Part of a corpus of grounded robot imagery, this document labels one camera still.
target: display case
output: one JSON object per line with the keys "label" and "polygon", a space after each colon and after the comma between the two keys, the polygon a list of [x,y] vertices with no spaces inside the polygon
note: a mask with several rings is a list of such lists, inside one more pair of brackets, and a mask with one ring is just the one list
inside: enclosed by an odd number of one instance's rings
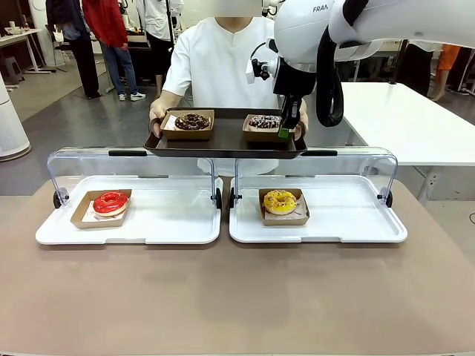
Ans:
{"label": "display case", "polygon": [[[205,244],[219,235],[223,182],[211,159],[65,148],[50,155],[47,168],[56,209],[36,232],[41,244]],[[77,228],[80,204],[103,191],[130,193],[121,226]]]}
{"label": "display case", "polygon": [[[400,243],[407,237],[391,208],[397,159],[390,152],[380,148],[309,149],[295,159],[275,161],[274,166],[268,174],[251,175],[246,173],[245,160],[236,160],[229,218],[229,232],[235,240]],[[308,219],[301,225],[265,225],[260,190],[269,189],[300,191]]]}

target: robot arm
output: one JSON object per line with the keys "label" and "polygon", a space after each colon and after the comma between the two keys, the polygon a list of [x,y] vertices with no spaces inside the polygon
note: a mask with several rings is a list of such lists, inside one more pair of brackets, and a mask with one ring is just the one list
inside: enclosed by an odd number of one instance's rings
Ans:
{"label": "robot arm", "polygon": [[274,76],[274,92],[286,97],[283,129],[295,127],[295,109],[315,81],[318,120],[331,127],[343,119],[335,61],[367,58],[383,39],[475,47],[474,33],[473,0],[286,0],[275,18],[278,60],[259,65]]}

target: white cylinder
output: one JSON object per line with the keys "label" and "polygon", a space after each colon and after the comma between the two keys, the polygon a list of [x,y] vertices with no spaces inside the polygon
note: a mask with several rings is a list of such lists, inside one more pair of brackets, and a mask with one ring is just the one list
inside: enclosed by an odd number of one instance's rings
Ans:
{"label": "white cylinder", "polygon": [[29,150],[30,141],[0,76],[0,161],[22,156]]}

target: orange clothing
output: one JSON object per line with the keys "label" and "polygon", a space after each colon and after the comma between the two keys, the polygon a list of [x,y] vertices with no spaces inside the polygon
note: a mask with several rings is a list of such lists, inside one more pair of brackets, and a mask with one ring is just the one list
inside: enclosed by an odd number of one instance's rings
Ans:
{"label": "orange clothing", "polygon": [[440,73],[443,70],[452,69],[453,63],[459,55],[459,46],[453,46],[451,44],[444,44],[442,46],[442,53],[440,53],[439,65],[437,67],[436,82],[440,83]]}

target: chocolate donut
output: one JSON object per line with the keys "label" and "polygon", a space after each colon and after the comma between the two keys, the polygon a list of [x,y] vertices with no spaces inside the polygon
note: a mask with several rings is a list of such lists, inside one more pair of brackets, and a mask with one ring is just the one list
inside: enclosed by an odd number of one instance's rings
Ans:
{"label": "chocolate donut", "polygon": [[177,117],[175,120],[175,126],[180,130],[198,131],[207,128],[210,124],[210,120],[203,115],[197,113],[186,113]]}
{"label": "chocolate donut", "polygon": [[249,126],[253,128],[273,129],[278,128],[282,118],[272,115],[257,115],[249,120]]}

